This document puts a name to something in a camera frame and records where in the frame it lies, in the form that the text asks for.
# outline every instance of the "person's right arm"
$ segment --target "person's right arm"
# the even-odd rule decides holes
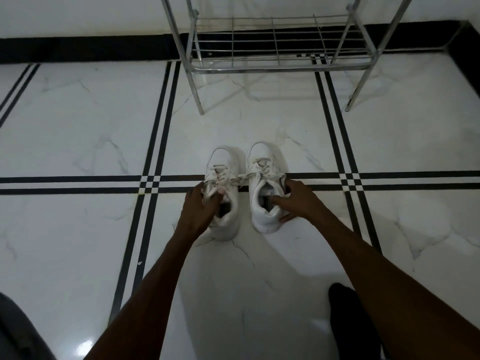
[[[347,228],[302,182],[272,203],[302,217],[332,247],[393,359],[480,359],[480,331]]]

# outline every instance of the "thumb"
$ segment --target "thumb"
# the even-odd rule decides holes
[[[281,208],[287,208],[287,206],[289,205],[289,199],[288,197],[273,196],[272,203],[274,205],[280,206]]]
[[[219,189],[217,193],[210,197],[210,199],[205,205],[205,212],[208,216],[213,217],[215,212],[218,210],[220,203],[222,202],[224,193],[224,190]]]

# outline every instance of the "forearm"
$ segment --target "forearm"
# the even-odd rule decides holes
[[[394,359],[477,359],[480,332],[326,207],[310,220],[339,258]]]
[[[158,360],[173,294],[195,239],[176,232],[136,292],[87,355],[97,359]]]

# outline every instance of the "hand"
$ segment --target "hand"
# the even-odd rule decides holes
[[[310,222],[319,210],[327,209],[312,190],[297,180],[287,179],[285,186],[290,189],[290,197],[273,196],[272,203],[290,212],[280,219],[281,223],[290,221],[292,218],[306,218]]]
[[[175,230],[175,233],[186,235],[192,242],[207,230],[225,193],[219,189],[204,205],[202,202],[203,186],[204,182],[201,182],[185,195],[185,202]]]

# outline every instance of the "person's left arm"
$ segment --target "person's left arm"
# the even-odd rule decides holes
[[[207,229],[222,200],[202,204],[203,182],[185,196],[177,229],[136,292],[100,336],[85,360],[158,360],[183,262]]]

